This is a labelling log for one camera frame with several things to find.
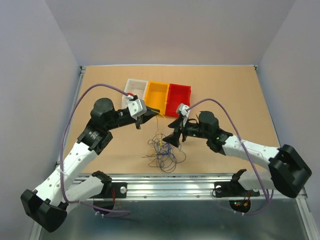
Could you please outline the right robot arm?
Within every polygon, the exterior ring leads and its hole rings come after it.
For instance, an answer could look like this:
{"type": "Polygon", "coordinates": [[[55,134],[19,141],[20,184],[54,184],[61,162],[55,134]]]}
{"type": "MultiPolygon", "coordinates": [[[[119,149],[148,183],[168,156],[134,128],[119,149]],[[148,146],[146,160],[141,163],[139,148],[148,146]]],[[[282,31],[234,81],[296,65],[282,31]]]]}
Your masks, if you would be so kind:
{"type": "Polygon", "coordinates": [[[210,111],[202,111],[193,123],[180,116],[168,125],[173,132],[163,141],[178,147],[187,137],[206,140],[206,145],[215,153],[236,157],[264,168],[259,175],[243,171],[230,182],[231,192],[242,195],[258,187],[277,190],[289,198],[296,198],[312,175],[312,170],[296,149],[284,144],[271,147],[240,140],[236,135],[220,128],[218,119],[210,111]]]}

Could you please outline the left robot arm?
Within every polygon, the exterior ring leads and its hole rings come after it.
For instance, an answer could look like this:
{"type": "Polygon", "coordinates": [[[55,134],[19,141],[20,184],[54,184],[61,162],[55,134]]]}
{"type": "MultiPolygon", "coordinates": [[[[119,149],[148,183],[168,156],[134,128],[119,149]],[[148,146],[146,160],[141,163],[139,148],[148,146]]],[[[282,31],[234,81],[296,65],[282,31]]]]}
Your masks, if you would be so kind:
{"type": "Polygon", "coordinates": [[[111,130],[134,124],[136,129],[160,114],[134,97],[124,109],[116,110],[109,98],[100,98],[90,112],[90,120],[59,166],[34,190],[26,189],[20,199],[27,216],[49,233],[56,231],[68,213],[87,199],[115,196],[112,178],[102,171],[92,173],[76,187],[72,183],[113,139],[111,130]]]}

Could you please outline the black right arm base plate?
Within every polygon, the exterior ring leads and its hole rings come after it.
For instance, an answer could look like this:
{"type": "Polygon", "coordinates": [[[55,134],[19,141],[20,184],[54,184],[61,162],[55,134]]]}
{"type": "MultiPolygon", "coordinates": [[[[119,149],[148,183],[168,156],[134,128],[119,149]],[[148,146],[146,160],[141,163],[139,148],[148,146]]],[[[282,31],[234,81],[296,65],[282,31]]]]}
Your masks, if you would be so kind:
{"type": "Polygon", "coordinates": [[[211,195],[216,198],[259,197],[260,192],[245,190],[238,182],[218,181],[214,183],[211,195]]]}

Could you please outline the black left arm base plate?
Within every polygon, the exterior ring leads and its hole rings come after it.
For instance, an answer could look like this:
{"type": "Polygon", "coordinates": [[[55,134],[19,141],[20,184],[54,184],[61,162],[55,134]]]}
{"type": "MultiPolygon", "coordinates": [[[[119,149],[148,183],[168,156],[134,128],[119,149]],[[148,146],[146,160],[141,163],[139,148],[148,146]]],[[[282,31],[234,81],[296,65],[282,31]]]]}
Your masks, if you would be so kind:
{"type": "Polygon", "coordinates": [[[104,186],[99,194],[92,195],[90,199],[125,199],[127,197],[127,182],[112,182],[104,186]]]}

